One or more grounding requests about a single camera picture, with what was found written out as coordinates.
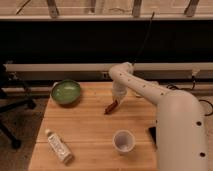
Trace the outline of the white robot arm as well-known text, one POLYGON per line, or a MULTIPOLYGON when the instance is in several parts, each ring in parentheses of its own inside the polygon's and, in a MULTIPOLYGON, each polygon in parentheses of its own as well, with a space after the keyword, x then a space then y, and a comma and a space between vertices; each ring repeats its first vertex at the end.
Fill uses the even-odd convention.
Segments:
POLYGON ((114 101, 130 88, 156 106, 157 171, 209 171, 204 108, 184 90, 171 90, 133 75, 129 62, 112 66, 114 101))

